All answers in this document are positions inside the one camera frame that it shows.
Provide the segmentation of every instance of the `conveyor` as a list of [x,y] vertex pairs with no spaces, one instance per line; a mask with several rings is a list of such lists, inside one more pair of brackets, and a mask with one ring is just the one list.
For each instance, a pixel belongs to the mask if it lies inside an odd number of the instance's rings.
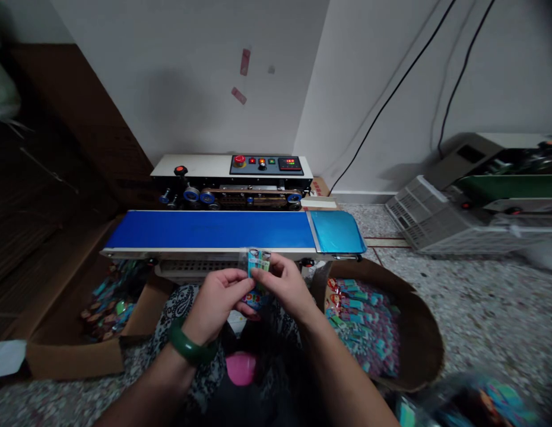
[[129,211],[100,253],[161,265],[182,262],[181,269],[192,270],[188,265],[236,264],[249,247],[304,265],[360,259],[367,250],[355,219],[343,211]]

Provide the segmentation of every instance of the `blue plastic cover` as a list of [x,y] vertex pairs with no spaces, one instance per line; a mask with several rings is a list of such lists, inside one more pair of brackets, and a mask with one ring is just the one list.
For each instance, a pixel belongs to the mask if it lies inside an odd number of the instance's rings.
[[343,211],[312,211],[312,221],[323,253],[362,254],[367,245],[355,219]]
[[315,248],[305,212],[129,211],[107,248]]

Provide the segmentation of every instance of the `person's right hand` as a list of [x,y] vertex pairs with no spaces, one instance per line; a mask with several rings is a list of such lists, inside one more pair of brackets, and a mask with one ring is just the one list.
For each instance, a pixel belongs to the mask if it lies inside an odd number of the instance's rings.
[[319,311],[295,262],[272,252],[270,265],[274,274],[252,269],[252,277],[278,298],[296,322],[306,321],[314,308]]

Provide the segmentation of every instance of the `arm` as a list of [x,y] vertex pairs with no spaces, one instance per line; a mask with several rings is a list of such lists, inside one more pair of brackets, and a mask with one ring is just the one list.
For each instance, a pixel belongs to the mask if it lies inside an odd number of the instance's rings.
[[[248,317],[257,313],[244,302],[254,287],[246,272],[226,269],[210,273],[201,286],[182,330],[197,345],[216,339],[234,308]],[[167,344],[149,369],[96,422],[95,427],[168,425],[187,396],[196,367]]]
[[317,308],[295,263],[272,253],[275,275],[253,270],[294,318],[334,425],[399,426],[383,397]]

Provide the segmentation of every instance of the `hand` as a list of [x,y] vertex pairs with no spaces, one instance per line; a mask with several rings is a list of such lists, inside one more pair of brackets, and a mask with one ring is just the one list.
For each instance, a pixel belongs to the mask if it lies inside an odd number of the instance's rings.
[[314,308],[319,311],[295,262],[272,252],[270,265],[274,274],[252,269],[252,277],[278,298],[294,320],[302,323]]
[[254,280],[239,269],[209,273],[181,329],[197,345],[215,340],[231,310],[251,320],[259,320],[256,311],[241,299],[254,288]]

